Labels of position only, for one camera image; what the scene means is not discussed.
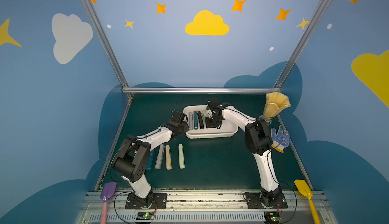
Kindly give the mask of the white plastic storage box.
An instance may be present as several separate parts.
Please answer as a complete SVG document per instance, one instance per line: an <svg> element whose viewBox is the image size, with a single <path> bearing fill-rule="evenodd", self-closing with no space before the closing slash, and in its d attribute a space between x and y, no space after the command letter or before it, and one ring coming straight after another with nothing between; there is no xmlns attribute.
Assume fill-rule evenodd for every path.
<svg viewBox="0 0 389 224"><path fill-rule="evenodd" d="M206 110L206 105L187 106L183 109L183 112L189 116L190 112ZM209 138L223 138L231 137L238 131L238 126L233 124L229 120L223 120L220 129L217 128L204 128L204 129L191 129L186 132L186 136L189 139L209 139Z"/></svg>

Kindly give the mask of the beige pliers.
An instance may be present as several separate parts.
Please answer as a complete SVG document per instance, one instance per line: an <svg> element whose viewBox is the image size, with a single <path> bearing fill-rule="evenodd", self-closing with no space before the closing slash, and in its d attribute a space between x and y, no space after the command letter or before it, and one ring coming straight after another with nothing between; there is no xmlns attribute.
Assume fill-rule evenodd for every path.
<svg viewBox="0 0 389 224"><path fill-rule="evenodd" d="M171 161L170 146L165 146L165 152L166 152L166 169L171 170L172 169L172 161Z"/></svg>

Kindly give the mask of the right green circuit board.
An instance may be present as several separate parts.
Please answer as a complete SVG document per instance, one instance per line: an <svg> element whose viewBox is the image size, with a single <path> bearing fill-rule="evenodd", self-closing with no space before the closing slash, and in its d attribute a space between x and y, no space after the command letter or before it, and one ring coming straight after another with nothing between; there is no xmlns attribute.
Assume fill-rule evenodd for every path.
<svg viewBox="0 0 389 224"><path fill-rule="evenodd" d="M279 224L283 220L278 212L265 212L264 219L265 224Z"/></svg>

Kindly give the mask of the black pliers group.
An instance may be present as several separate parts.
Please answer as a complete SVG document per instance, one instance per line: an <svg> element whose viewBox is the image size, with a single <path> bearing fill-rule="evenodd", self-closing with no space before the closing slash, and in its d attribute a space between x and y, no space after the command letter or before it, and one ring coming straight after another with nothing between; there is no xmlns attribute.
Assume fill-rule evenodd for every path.
<svg viewBox="0 0 389 224"><path fill-rule="evenodd" d="M197 114L198 114L198 121L199 121L200 129L204 129L205 128L205 124L204 124L204 119L203 119L202 112L201 111L197 111Z"/></svg>

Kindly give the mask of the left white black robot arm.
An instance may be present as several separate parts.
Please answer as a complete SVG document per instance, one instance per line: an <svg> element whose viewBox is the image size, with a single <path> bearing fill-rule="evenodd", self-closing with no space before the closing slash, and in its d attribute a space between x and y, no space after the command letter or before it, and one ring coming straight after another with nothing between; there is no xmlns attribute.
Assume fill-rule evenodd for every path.
<svg viewBox="0 0 389 224"><path fill-rule="evenodd" d="M170 120L156 130L137 137L131 135L125 137L120 149L112 158L111 169L129 184L133 190L130 200L138 207L150 207L153 201L154 190L144 175L150 152L188 131L188 116L174 111Z"/></svg>

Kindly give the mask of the green circuit board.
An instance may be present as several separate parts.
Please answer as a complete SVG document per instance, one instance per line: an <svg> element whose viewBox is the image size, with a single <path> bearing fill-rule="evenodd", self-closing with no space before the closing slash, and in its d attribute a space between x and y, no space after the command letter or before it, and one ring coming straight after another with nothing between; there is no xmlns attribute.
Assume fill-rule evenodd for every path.
<svg viewBox="0 0 389 224"><path fill-rule="evenodd" d="M279 224L283 220L278 212L265 212L264 219L265 224Z"/></svg>
<svg viewBox="0 0 389 224"><path fill-rule="evenodd" d="M139 212L136 216L137 221L153 221L156 214L153 212Z"/></svg>

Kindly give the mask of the left aluminium frame post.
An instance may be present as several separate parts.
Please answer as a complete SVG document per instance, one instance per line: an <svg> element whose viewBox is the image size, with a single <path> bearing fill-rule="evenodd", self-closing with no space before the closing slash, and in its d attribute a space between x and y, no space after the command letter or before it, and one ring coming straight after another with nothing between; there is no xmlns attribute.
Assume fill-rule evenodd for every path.
<svg viewBox="0 0 389 224"><path fill-rule="evenodd" d="M93 28L95 29L99 39L100 39L100 42L107 54L107 57L116 73L116 76L119 80L119 82L121 83L121 86L122 86L122 90L123 90L123 93L127 95L127 98L129 100L133 100L133 94L130 93L130 92L124 92L124 88L127 88L129 87L128 85L128 82L126 80L126 77L123 73L123 70L120 66L120 63L113 51L113 48L108 40L108 37L104 31L104 28L102 26L102 23L97 15L97 12L92 4L92 1L91 0L81 0L87 14L88 14L88 17L89 19L91 20L91 23L93 25Z"/></svg>

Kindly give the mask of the purple toy shovel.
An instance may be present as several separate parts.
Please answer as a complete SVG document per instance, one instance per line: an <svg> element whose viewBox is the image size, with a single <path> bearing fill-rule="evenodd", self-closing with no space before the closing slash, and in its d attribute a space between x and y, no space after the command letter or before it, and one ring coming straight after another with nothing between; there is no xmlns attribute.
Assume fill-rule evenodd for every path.
<svg viewBox="0 0 389 224"><path fill-rule="evenodd" d="M116 182L107 182L103 186L100 195L100 199L103 201L100 224L106 224L108 200L114 195L115 189L116 189Z"/></svg>

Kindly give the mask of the yellow ruffled glass vase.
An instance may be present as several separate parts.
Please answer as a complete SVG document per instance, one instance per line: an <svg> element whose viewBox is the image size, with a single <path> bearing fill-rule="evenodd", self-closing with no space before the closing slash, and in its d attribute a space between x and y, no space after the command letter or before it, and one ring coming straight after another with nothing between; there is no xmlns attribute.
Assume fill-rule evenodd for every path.
<svg viewBox="0 0 389 224"><path fill-rule="evenodd" d="M264 106L263 114L260 118L264 119L268 125L274 117L279 115L281 111L291 107L289 97L281 92L270 92L265 95L266 103Z"/></svg>

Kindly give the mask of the aluminium frame rear bar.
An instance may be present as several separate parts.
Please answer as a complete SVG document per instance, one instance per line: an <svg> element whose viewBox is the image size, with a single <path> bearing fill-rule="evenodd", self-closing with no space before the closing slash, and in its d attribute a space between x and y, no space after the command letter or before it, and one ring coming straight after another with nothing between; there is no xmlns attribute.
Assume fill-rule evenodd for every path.
<svg viewBox="0 0 389 224"><path fill-rule="evenodd" d="M280 88L157 88L124 87L123 93L175 93L175 94L266 94L281 92Z"/></svg>

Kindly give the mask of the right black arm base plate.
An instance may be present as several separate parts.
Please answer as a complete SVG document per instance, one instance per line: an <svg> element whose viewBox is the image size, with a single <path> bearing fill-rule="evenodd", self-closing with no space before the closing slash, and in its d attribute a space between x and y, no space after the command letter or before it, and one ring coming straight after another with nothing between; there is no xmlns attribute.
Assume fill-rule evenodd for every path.
<svg viewBox="0 0 389 224"><path fill-rule="evenodd" d="M275 198L261 192L245 192L244 199L246 200L249 209L287 209L288 204L284 194L278 195Z"/></svg>

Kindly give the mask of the blue white work glove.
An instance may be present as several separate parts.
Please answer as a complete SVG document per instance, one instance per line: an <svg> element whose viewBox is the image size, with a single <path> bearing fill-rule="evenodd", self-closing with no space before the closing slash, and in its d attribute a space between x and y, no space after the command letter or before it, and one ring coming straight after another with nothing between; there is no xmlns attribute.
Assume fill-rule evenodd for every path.
<svg viewBox="0 0 389 224"><path fill-rule="evenodd" d="M290 146L290 134L281 125L278 130L271 129L271 138L273 140L271 147L280 153L284 153L284 150Z"/></svg>

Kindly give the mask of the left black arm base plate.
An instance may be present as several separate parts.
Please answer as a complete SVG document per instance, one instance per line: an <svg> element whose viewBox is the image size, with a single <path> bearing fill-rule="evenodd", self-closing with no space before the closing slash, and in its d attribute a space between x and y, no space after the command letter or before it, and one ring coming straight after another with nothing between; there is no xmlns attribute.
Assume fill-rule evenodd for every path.
<svg viewBox="0 0 389 224"><path fill-rule="evenodd" d="M166 209L166 204L166 193L151 193L145 199L130 193L127 197L125 209Z"/></svg>

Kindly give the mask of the left green circuit board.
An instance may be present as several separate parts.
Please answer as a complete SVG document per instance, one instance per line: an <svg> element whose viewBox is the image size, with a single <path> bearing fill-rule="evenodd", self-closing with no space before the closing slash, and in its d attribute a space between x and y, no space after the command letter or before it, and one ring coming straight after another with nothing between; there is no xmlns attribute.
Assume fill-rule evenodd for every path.
<svg viewBox="0 0 389 224"><path fill-rule="evenodd" d="M153 212L139 212L136 216L137 221L153 221L156 214Z"/></svg>

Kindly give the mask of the yellow toy shovel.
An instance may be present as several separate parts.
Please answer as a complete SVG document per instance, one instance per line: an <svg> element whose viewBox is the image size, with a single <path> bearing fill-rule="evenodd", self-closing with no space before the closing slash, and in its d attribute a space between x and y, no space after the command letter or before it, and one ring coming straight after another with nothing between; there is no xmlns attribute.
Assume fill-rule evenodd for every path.
<svg viewBox="0 0 389 224"><path fill-rule="evenodd" d="M296 179L294 181L294 183L295 183L299 193L308 199L314 223L321 224L318 212L317 212L316 207L314 205L314 202L312 200L313 193L312 193L311 189L309 188L307 182L305 180Z"/></svg>

